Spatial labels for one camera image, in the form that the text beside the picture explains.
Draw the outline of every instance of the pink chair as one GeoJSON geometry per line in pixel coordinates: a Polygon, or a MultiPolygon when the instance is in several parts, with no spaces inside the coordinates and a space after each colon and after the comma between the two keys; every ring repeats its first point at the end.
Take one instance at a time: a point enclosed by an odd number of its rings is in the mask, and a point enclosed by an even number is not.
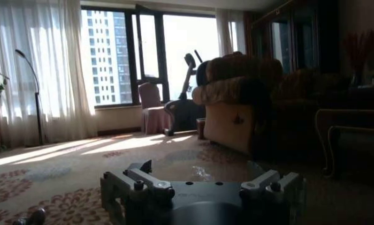
{"type": "Polygon", "coordinates": [[[141,99],[141,132],[147,135],[161,134],[169,127],[171,117],[160,104],[159,88],[152,83],[143,83],[137,91],[141,99]]]}

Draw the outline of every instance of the side table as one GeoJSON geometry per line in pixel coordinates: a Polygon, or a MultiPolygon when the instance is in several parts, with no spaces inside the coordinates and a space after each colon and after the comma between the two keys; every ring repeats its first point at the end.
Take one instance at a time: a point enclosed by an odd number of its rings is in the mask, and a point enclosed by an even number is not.
{"type": "Polygon", "coordinates": [[[323,145],[326,166],[323,175],[340,174],[340,152],[336,142],[342,131],[374,134],[374,110],[320,109],[315,115],[315,128],[323,145]]]}

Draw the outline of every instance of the carpet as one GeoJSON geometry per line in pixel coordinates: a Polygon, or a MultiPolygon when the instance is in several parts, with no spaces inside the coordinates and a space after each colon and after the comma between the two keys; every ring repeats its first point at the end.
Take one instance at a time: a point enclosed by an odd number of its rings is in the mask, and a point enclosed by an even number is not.
{"type": "MultiPolygon", "coordinates": [[[[39,207],[47,211],[47,225],[111,224],[100,207],[99,178],[148,159],[161,180],[248,180],[248,158],[193,134],[132,133],[16,149],[0,154],[0,224],[39,207]]],[[[320,165],[258,163],[307,178],[303,224],[374,224],[374,186],[323,179],[320,165]]]]}

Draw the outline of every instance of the sheer white curtain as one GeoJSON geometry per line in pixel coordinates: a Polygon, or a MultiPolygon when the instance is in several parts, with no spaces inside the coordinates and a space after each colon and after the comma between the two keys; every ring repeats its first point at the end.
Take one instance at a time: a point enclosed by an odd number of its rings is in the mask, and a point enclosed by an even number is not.
{"type": "Polygon", "coordinates": [[[227,9],[215,10],[220,55],[240,51],[245,54],[243,12],[227,9]]]}
{"type": "Polygon", "coordinates": [[[0,0],[0,71],[11,79],[0,100],[5,145],[37,139],[31,60],[40,84],[40,117],[48,143],[96,135],[81,75],[79,0],[0,0]]]}

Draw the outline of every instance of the window frame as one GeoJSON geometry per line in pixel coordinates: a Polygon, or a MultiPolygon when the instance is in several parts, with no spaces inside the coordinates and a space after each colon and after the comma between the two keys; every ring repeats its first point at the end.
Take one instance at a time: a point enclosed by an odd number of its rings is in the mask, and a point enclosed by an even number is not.
{"type": "Polygon", "coordinates": [[[127,42],[127,51],[128,51],[128,68],[129,68],[131,101],[132,101],[132,103],[111,104],[111,105],[95,105],[93,108],[95,109],[104,109],[104,108],[116,108],[116,107],[127,107],[127,106],[140,105],[137,86],[141,85],[145,82],[151,82],[153,84],[161,84],[161,96],[163,96],[161,103],[167,103],[169,101],[169,88],[168,88],[168,75],[167,75],[163,16],[164,15],[177,15],[177,16],[215,18],[215,15],[213,14],[181,13],[181,12],[168,12],[168,11],[151,10],[145,7],[139,6],[139,5],[135,6],[135,9],[81,5],[81,10],[96,10],[96,11],[109,11],[109,12],[124,13],[125,42],[127,42]],[[143,72],[143,52],[141,52],[140,41],[139,41],[139,49],[133,49],[132,15],[136,16],[136,31],[137,31],[137,39],[139,40],[141,39],[139,15],[152,15],[153,18],[155,18],[155,31],[156,31],[155,36],[156,36],[159,78],[144,76],[144,72],[143,72]],[[140,80],[137,80],[137,74],[136,74],[135,54],[139,55],[139,59],[140,59],[140,72],[141,72],[140,80]]]}

